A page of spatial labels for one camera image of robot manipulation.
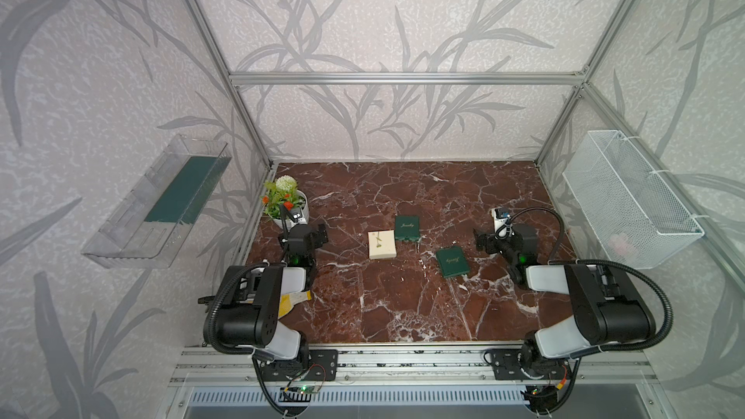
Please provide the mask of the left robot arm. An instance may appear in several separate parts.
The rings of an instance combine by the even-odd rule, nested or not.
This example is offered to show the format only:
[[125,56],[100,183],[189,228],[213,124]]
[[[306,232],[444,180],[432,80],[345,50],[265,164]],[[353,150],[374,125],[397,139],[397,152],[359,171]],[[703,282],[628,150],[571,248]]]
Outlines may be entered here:
[[329,241],[326,224],[292,220],[279,235],[279,263],[231,266],[213,296],[199,300],[207,307],[203,337],[216,351],[249,354],[257,362],[289,364],[306,370],[310,349],[302,333],[281,323],[281,298],[307,292],[317,275],[316,250]]

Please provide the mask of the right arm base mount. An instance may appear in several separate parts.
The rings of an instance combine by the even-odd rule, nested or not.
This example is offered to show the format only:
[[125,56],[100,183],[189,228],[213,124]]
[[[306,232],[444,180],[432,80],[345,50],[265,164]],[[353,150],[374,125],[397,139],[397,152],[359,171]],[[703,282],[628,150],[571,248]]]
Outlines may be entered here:
[[537,380],[561,383],[572,376],[566,359],[548,359],[523,349],[490,348],[482,360],[492,369],[496,380]]

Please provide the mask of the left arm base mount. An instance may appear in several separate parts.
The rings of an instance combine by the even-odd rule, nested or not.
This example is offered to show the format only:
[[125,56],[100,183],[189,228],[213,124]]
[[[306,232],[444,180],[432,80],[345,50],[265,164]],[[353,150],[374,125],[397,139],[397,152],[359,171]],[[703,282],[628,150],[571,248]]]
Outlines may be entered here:
[[288,381],[297,377],[304,381],[333,381],[338,366],[339,351],[336,349],[312,348],[293,360],[259,362],[261,376],[266,381]]

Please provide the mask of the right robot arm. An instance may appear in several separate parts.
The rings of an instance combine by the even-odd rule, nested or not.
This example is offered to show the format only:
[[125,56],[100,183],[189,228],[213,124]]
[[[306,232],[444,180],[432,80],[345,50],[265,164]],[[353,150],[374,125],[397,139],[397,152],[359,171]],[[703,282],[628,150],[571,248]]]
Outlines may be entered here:
[[[559,236],[545,263],[537,257],[537,230],[516,221],[534,211],[549,213],[559,223]],[[662,287],[641,271],[603,259],[555,258],[566,235],[564,220],[556,211],[531,207],[512,215],[493,208],[490,215],[494,231],[476,231],[476,249],[502,256],[517,286],[565,295],[572,306],[572,315],[565,320],[527,335],[519,357],[524,367],[580,360],[603,352],[644,350],[671,333],[671,301]]]

